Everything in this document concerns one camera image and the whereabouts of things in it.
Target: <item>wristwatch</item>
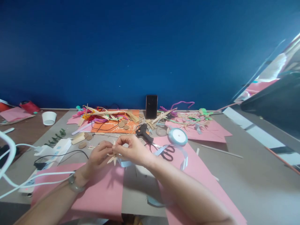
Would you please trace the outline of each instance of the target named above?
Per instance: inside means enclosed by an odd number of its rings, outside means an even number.
[[[83,192],[85,190],[85,187],[78,187],[77,184],[75,183],[74,173],[69,177],[69,187],[75,193],[80,193],[80,192]]]

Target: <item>pink sheet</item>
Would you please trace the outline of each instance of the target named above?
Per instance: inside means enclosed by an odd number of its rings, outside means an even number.
[[[168,137],[155,137],[154,142],[157,145],[163,146],[166,144],[170,144]],[[218,181],[214,178],[214,176],[210,173],[209,169],[200,159],[200,157],[195,153],[192,147],[187,143],[184,147],[184,150],[188,153],[188,165],[184,172],[194,179],[198,180],[205,187],[207,187],[224,205],[227,209],[232,213],[232,215],[237,220],[238,224],[246,225],[247,221],[240,213],[238,208],[231,201],[226,192],[222,189]],[[180,151],[175,151],[173,153],[174,160],[171,162],[177,168],[180,168],[180,164],[184,160],[184,157]],[[171,202],[169,194],[165,191],[162,185],[159,183],[160,191],[162,198],[165,202]],[[191,221],[183,211],[175,204],[166,208],[167,218],[169,224],[172,225],[189,225],[195,224]]]
[[[74,171],[84,165],[84,163],[68,164],[58,167],[52,167],[47,170],[38,172],[67,172]],[[86,190],[80,193],[72,205],[71,209],[62,219],[62,223],[83,218],[96,217],[111,220],[122,221],[122,194],[123,194],[123,177],[125,169],[119,164],[114,166],[113,163],[107,164],[99,173],[87,184]],[[51,175],[38,177],[35,182],[54,182],[63,180],[68,174]],[[31,206],[43,196],[48,194],[59,184],[47,184],[36,186],[33,191]]]
[[[27,113],[24,109],[22,109],[20,107],[15,107],[15,108],[11,108],[6,111],[0,112],[0,116],[2,116],[8,122],[12,122],[15,120],[31,117],[32,115]]]
[[[185,131],[188,139],[192,140],[202,140],[202,141],[214,141],[226,143],[225,137],[232,136],[230,132],[225,130],[220,124],[216,121],[211,120],[209,125],[206,128],[201,128],[202,134],[198,134],[198,131],[195,129],[195,126],[188,126],[186,129],[182,128],[182,124],[173,123],[171,121],[166,121],[167,126],[171,126],[173,128],[180,128]]]
[[[78,124],[79,123],[81,117],[80,116],[73,117],[73,116],[70,119],[68,119],[67,124]]]

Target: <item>black scissors handle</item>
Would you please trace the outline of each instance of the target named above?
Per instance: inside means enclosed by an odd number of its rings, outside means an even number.
[[[173,156],[171,154],[169,154],[169,152],[174,153],[175,152],[175,148],[173,146],[170,146],[170,148],[172,148],[172,150],[170,150],[168,148],[165,148],[165,150],[162,151],[161,156],[165,160],[167,160],[169,162],[172,162],[174,158],[173,158]]]

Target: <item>white cable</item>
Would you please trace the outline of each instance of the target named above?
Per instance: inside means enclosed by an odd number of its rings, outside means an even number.
[[[73,173],[75,173],[75,172],[72,171],[72,172],[43,173],[43,174],[40,174],[40,175],[37,175],[37,176],[32,177],[30,180],[35,179],[35,178],[40,177],[40,176],[44,176],[44,175],[56,175],[56,174],[66,174],[66,173],[67,173],[67,174],[70,174],[70,173],[73,174]],[[12,189],[11,191],[8,191],[8,192],[6,192],[5,194],[1,195],[1,196],[0,196],[0,199],[1,199],[1,198],[4,198],[5,196],[9,195],[10,193],[16,191],[16,190],[19,189],[19,188],[30,188],[30,187],[35,187],[35,186],[43,185],[43,184],[56,184],[56,183],[61,183],[61,182],[66,181],[67,179],[69,179],[69,177],[67,177],[66,179],[63,179],[63,180],[61,180],[61,181],[56,181],[56,182],[46,182],[46,183],[40,183],[40,184],[34,184],[34,185],[24,186],[28,181],[30,181],[30,180],[27,180],[27,181],[25,181],[23,184],[19,185],[18,187],[16,187],[16,188]]]
[[[17,144],[16,146],[20,146],[20,145],[26,145],[26,146],[29,146],[29,147],[32,147],[34,149],[37,149],[37,147],[33,146],[33,145],[29,145],[29,144]]]
[[[10,193],[14,192],[15,190],[19,189],[19,188],[30,188],[30,187],[35,187],[35,186],[39,186],[39,185],[44,185],[44,184],[56,184],[56,183],[61,183],[61,182],[64,182],[66,181],[67,179],[69,179],[69,177],[67,177],[66,179],[63,179],[61,181],[56,181],[56,182],[45,182],[45,183],[40,183],[40,184],[34,184],[34,185],[28,185],[28,186],[25,186],[25,184],[28,182],[28,181],[31,181],[37,177],[40,177],[40,176],[46,176],[46,175],[57,175],[57,174],[74,174],[75,172],[74,171],[71,171],[71,172],[55,172],[55,173],[43,173],[43,174],[39,174],[37,176],[34,176],[30,179],[28,179],[27,181],[25,181],[24,183],[22,183],[21,185],[17,185],[15,184],[14,182],[12,182],[5,174],[5,172],[7,171],[8,167],[11,165],[11,163],[13,162],[14,158],[15,158],[15,155],[16,155],[16,147],[19,146],[19,145],[26,145],[26,146],[30,146],[32,148],[37,148],[33,145],[28,145],[28,144],[15,144],[14,141],[9,137],[7,136],[6,134],[4,134],[3,132],[0,131],[0,138],[2,138],[3,140],[6,141],[6,143],[8,144],[9,146],[9,150],[7,150],[3,155],[0,156],[0,159],[2,159],[5,155],[7,155],[9,153],[9,156],[5,162],[5,164],[3,165],[3,167],[1,168],[0,170],[0,179],[2,177],[4,177],[4,179],[10,184],[12,185],[13,187],[15,187],[14,189],[12,189],[11,191],[8,191],[6,192],[5,194],[1,195],[0,196],[0,199],[9,195]]]
[[[4,163],[4,165],[2,166],[2,168],[0,170],[0,179],[1,179],[1,177],[7,171],[8,167],[10,166],[10,164],[13,162],[13,159],[15,158],[16,144],[14,143],[14,141],[9,136],[2,133],[1,131],[0,131],[0,138],[5,140],[6,143],[8,144],[8,146],[9,146],[9,156],[8,156],[6,162]]]

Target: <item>popsicle stick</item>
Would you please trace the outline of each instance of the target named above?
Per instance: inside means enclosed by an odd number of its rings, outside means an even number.
[[[202,146],[205,147],[205,148],[209,148],[209,149],[218,151],[218,152],[223,152],[223,153],[228,154],[228,155],[236,156],[236,157],[239,157],[239,158],[244,158],[243,156],[239,156],[239,155],[236,155],[236,154],[233,154],[233,153],[230,153],[230,152],[226,152],[226,151],[223,151],[223,150],[220,150],[220,149],[216,149],[216,148],[209,147],[209,146],[206,146],[206,145],[202,145]]]

